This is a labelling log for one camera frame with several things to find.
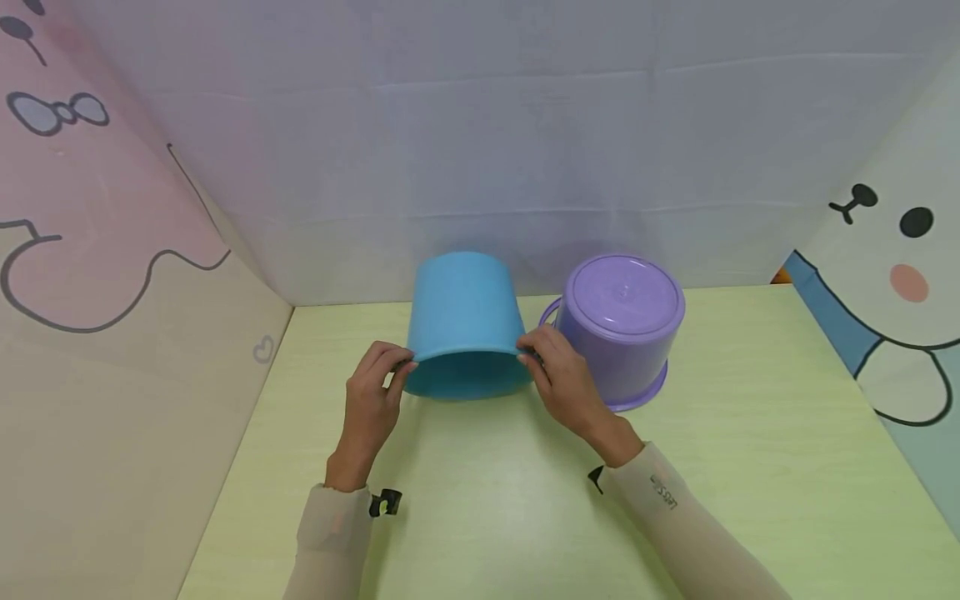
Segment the black clip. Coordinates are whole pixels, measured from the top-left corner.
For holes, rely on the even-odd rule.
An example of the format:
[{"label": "black clip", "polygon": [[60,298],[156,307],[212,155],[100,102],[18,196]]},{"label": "black clip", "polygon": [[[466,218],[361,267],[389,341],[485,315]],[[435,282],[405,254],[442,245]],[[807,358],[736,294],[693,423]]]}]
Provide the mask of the black clip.
[{"label": "black clip", "polygon": [[403,494],[397,490],[384,489],[380,495],[374,495],[370,503],[370,516],[377,518],[382,515],[381,511],[386,511],[387,515],[396,515],[400,509],[400,498]]},{"label": "black clip", "polygon": [[595,468],[587,475],[587,479],[593,482],[593,485],[597,487],[597,490],[600,491],[600,493],[603,493],[603,490],[600,489],[600,473],[602,472],[603,472],[603,465]]}]

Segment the upside-down bucket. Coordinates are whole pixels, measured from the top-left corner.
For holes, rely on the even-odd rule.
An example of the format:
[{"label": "upside-down bucket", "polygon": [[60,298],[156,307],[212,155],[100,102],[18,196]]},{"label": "upside-down bucket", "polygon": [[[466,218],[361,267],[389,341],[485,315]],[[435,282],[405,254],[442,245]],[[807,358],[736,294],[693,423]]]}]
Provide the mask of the upside-down bucket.
[{"label": "upside-down bucket", "polygon": [[480,252],[452,252],[417,269],[407,347],[420,363],[407,379],[415,396],[503,396],[530,381],[516,360],[523,335],[510,271]]},{"label": "upside-down bucket", "polygon": [[612,410],[636,408],[660,391],[686,310],[684,291],[666,271],[628,254],[597,256],[574,270],[540,324],[558,308],[554,325],[587,359]]}]

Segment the blue bucket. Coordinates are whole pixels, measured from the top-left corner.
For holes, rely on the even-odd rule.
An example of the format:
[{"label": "blue bucket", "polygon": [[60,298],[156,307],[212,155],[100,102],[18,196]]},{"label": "blue bucket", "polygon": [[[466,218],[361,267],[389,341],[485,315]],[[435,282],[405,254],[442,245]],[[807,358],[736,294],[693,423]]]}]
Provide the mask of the blue bucket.
[{"label": "blue bucket", "polygon": [[407,347],[420,363],[415,396],[468,400],[503,396],[529,383],[516,360],[523,335],[510,271],[479,252],[452,252],[417,269]]}]

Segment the cartoon nose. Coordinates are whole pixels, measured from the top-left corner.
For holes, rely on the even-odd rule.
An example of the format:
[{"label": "cartoon nose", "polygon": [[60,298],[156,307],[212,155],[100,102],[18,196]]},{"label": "cartoon nose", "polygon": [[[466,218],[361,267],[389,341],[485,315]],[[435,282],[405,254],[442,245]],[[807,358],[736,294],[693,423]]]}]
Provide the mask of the cartoon nose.
[{"label": "cartoon nose", "polygon": [[829,207],[843,215],[843,220],[847,225],[853,225],[853,216],[850,211],[857,206],[876,206],[878,198],[876,192],[869,185],[858,183],[850,190],[853,196],[846,204],[830,203]]},{"label": "cartoon nose", "polygon": [[34,29],[15,16],[0,16],[0,31],[23,41],[29,41],[34,36]]}]

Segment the purple bucket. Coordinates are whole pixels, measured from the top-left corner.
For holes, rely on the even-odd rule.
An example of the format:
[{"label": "purple bucket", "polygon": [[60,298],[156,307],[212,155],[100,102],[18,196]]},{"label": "purple bucket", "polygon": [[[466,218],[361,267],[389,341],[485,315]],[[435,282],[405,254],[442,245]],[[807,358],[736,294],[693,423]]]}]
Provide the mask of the purple bucket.
[{"label": "purple bucket", "polygon": [[636,256],[597,256],[570,274],[564,295],[540,324],[558,308],[555,326],[587,359],[611,410],[636,408],[657,395],[686,311],[684,291],[673,277]]}]

